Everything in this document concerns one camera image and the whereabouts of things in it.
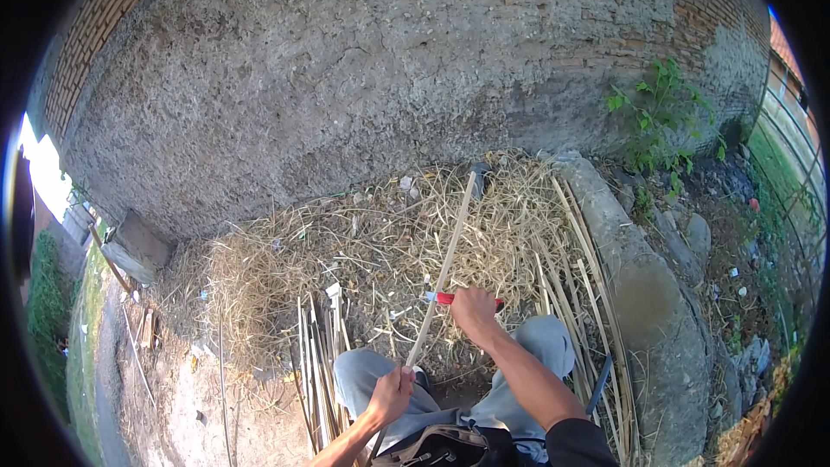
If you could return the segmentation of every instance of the fence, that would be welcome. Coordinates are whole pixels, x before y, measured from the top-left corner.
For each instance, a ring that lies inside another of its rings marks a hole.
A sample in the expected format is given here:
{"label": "fence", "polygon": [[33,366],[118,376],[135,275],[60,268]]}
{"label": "fence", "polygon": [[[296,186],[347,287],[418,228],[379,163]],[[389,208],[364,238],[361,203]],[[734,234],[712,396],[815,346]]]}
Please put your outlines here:
{"label": "fence", "polygon": [[798,82],[773,53],[767,88],[748,147],[784,230],[792,232],[794,261],[815,307],[824,272],[827,195],[821,143]]}

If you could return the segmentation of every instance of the bag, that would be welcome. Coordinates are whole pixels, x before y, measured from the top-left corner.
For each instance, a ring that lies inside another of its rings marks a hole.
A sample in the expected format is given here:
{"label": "bag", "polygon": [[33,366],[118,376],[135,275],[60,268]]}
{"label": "bag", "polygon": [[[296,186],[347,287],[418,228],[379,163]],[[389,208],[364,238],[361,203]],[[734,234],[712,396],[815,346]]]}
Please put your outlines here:
{"label": "bag", "polygon": [[504,429],[435,424],[412,445],[381,454],[378,467],[518,467],[523,465]]}

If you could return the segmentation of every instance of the hand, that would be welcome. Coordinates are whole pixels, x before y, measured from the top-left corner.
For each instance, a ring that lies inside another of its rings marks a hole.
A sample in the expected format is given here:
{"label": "hand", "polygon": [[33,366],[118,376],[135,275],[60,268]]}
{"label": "hand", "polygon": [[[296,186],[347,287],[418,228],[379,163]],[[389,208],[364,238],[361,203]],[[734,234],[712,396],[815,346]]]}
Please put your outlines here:
{"label": "hand", "polygon": [[364,413],[378,429],[398,420],[407,410],[414,381],[415,372],[408,366],[396,367],[378,379]]}
{"label": "hand", "polygon": [[501,331],[495,322],[495,296],[483,288],[457,288],[450,305],[450,314],[467,337],[483,348],[483,340],[493,332]]}

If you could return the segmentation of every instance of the cement block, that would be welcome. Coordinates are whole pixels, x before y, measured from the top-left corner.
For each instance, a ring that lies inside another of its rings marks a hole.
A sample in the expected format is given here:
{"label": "cement block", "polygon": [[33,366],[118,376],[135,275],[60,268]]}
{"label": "cement block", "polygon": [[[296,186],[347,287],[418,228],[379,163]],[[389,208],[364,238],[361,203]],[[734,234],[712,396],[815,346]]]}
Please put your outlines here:
{"label": "cement block", "polygon": [[167,265],[172,244],[135,211],[127,211],[101,252],[142,284],[151,284]]}
{"label": "cement block", "polygon": [[643,390],[636,409],[640,433],[650,438],[642,446],[652,464],[685,464],[706,443],[712,368],[694,293],[651,249],[589,161],[553,166],[568,180],[609,271],[634,390]]}

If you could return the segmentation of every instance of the gray pants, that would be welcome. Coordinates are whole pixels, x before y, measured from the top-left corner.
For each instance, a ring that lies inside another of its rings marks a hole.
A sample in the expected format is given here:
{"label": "gray pants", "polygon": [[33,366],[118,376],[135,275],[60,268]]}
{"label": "gray pants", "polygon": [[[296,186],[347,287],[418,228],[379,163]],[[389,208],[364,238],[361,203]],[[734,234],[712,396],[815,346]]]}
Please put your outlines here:
{"label": "gray pants", "polygon": [[[513,338],[559,378],[568,375],[574,368],[574,348],[568,330],[554,316],[531,317],[513,332]],[[366,411],[378,379],[394,368],[395,363],[368,348],[340,354],[335,361],[334,372],[337,401],[356,418]],[[466,427],[470,420],[474,420],[479,427],[506,429],[514,439],[545,440],[545,430],[519,404],[499,370],[493,376],[490,392],[469,411],[460,408],[441,410],[435,400],[416,385],[409,407],[389,426],[380,451],[389,449],[428,425],[456,424]],[[374,438],[368,445],[374,445]],[[520,441],[516,442],[516,448],[537,463],[548,460],[548,453],[541,442]]]}

